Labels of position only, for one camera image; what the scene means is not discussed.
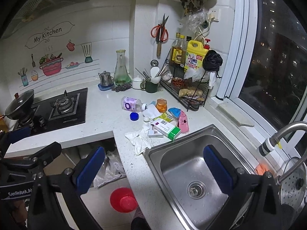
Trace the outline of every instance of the green mug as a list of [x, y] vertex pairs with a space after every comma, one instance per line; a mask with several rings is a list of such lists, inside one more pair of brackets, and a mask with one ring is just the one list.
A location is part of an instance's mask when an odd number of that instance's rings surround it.
[[158, 84], [154, 84], [154, 83], [151, 83], [149, 81], [145, 81], [144, 80], [144, 81], [141, 82], [140, 88], [143, 91], [146, 91], [146, 92], [148, 92], [150, 94], [154, 94], [158, 90]]

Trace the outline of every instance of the gas stove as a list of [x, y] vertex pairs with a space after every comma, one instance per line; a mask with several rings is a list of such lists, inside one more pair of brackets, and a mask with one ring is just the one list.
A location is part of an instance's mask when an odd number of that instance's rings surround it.
[[31, 136], [85, 123], [87, 88], [39, 101], [13, 130], [31, 128]]

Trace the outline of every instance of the wok lid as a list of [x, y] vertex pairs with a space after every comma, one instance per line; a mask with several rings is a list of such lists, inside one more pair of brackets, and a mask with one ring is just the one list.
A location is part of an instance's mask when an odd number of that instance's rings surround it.
[[5, 115], [8, 116], [17, 111], [33, 96], [33, 94], [34, 94], [33, 89], [25, 91], [19, 96], [18, 94], [15, 94], [15, 99], [9, 104], [9, 106], [5, 110]]

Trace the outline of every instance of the wok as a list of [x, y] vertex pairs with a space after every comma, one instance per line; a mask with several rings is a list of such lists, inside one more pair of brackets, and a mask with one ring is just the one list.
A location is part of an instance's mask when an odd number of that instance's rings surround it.
[[0, 120], [4, 117], [8, 117], [11, 120], [23, 119], [31, 112], [31, 106], [34, 101], [34, 90], [28, 90], [18, 95], [15, 94], [15, 99], [9, 104], [5, 110], [5, 115], [0, 117]]

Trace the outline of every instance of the yellow detergent bottle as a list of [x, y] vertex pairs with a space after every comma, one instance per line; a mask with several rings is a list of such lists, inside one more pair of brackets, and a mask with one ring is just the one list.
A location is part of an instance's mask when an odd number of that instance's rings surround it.
[[205, 58], [208, 49], [203, 48], [203, 44], [199, 41], [189, 41], [186, 58], [185, 58], [185, 71], [189, 68], [197, 69], [203, 66], [203, 59]]

